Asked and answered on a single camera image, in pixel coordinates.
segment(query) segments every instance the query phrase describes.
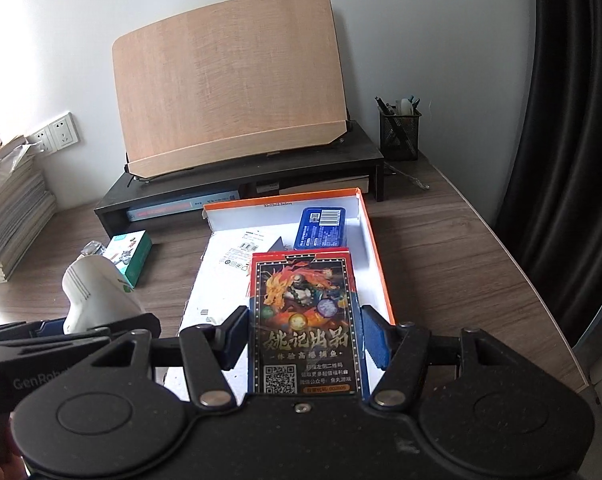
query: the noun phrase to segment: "black mesh pen holder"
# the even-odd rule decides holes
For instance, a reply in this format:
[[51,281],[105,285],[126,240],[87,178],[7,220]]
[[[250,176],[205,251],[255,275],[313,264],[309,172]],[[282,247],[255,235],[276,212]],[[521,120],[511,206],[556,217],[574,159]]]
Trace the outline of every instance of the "black mesh pen holder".
[[417,160],[419,156],[419,117],[386,115],[379,108],[380,151],[387,160]]

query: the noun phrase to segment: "wooden desk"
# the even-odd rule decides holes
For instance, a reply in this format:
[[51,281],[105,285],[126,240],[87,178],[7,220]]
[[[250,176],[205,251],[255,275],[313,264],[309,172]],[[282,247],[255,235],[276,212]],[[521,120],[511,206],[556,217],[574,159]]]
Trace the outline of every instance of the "wooden desk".
[[[479,326],[571,388],[584,388],[585,378],[553,319],[488,227],[425,158],[401,167],[430,190],[392,176],[385,202],[366,200],[395,318],[439,335]],[[199,211],[142,221],[138,228],[148,229],[155,246],[136,290],[161,320],[163,336],[173,336],[209,227]],[[63,273],[93,239],[108,241],[92,206],[55,215],[10,282],[0,285],[5,321],[65,316]]]

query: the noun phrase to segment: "blue gripper pad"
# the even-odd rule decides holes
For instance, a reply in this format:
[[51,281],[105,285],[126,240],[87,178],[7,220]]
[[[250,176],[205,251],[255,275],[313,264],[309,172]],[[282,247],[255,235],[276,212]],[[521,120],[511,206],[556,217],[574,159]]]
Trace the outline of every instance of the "blue gripper pad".
[[51,335],[63,335],[63,323],[65,317],[59,317],[58,319],[48,319],[43,322],[43,325],[36,332],[36,337],[47,337]]
[[[377,367],[386,370],[392,359],[391,350],[388,345],[387,332],[385,329],[392,327],[381,315],[370,305],[364,305],[361,309],[363,318],[363,344],[372,357]],[[379,318],[387,326],[382,326]]]

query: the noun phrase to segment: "wall outlet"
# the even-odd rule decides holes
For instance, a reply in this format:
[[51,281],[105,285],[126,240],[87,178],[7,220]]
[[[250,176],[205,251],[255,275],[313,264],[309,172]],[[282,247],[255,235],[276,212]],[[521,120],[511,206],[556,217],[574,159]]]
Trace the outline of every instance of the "wall outlet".
[[63,117],[53,121],[48,126],[52,134],[52,140],[57,150],[62,150],[68,146],[79,142],[79,136],[76,134],[72,114],[66,113]]
[[30,144],[38,144],[43,156],[51,155],[56,151],[56,145],[52,139],[49,126],[46,126],[45,128],[37,131],[35,134],[28,136],[28,142]]

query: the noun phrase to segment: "product box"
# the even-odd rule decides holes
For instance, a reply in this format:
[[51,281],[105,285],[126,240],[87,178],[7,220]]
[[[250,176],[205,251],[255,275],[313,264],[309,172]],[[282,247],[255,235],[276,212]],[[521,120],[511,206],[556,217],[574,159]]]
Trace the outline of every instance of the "product box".
[[253,254],[250,306],[249,391],[367,398],[347,249]]
[[303,210],[295,240],[296,250],[345,246],[345,209],[343,207],[306,207]]
[[[393,323],[392,307],[385,287],[372,227],[367,217],[366,205],[361,191],[353,188],[249,198],[205,205],[204,216],[207,218],[212,234],[196,280],[194,276],[192,277],[194,285],[183,313],[181,330],[201,323],[202,318],[204,320],[209,318],[209,322],[213,324],[221,324],[237,306],[249,305],[251,274],[243,268],[232,267],[231,264],[225,265],[226,260],[232,261],[235,258],[226,258],[223,260],[224,264],[220,266],[221,258],[228,254],[229,248],[236,248],[244,243],[241,237],[246,230],[258,230],[260,236],[264,237],[264,247],[271,241],[281,238],[286,248],[292,248],[303,210],[308,207],[344,209],[347,249],[356,282],[357,302],[360,305],[371,305]],[[362,380],[367,374],[368,389],[372,391],[383,375],[383,371],[374,364],[367,351],[359,352],[359,356],[361,362],[365,361],[365,372],[363,368],[361,369]],[[305,370],[306,373],[315,371],[321,371],[321,377],[324,377],[323,368]],[[237,402],[240,403],[243,396],[252,390],[249,388],[248,348],[244,349],[235,368],[224,371],[223,375],[235,393]],[[311,378],[315,377],[318,378],[319,375],[311,375]],[[179,398],[189,399],[183,368],[169,368],[164,385]]]
[[150,235],[145,231],[137,231],[113,237],[103,256],[116,265],[130,286],[134,288],[151,247]]

